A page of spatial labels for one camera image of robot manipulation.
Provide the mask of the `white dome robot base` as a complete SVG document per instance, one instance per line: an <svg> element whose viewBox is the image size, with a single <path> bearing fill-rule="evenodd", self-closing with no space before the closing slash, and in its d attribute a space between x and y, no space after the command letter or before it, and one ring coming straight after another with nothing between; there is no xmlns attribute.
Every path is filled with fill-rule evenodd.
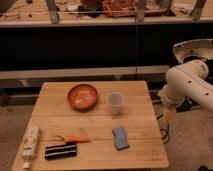
<svg viewBox="0 0 213 171"><path fill-rule="evenodd" d="M172 52L179 63L190 56L213 59L213 39L193 39L173 45Z"/></svg>

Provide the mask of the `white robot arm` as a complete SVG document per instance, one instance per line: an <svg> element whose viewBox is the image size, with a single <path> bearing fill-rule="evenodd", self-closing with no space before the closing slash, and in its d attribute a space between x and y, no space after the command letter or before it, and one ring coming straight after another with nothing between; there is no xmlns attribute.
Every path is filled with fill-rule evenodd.
<svg viewBox="0 0 213 171"><path fill-rule="evenodd" d="M165 75L167 84L160 98L167 108L180 107L189 97L213 113L213 85L206 81L208 65L201 60L192 60L170 68Z"/></svg>

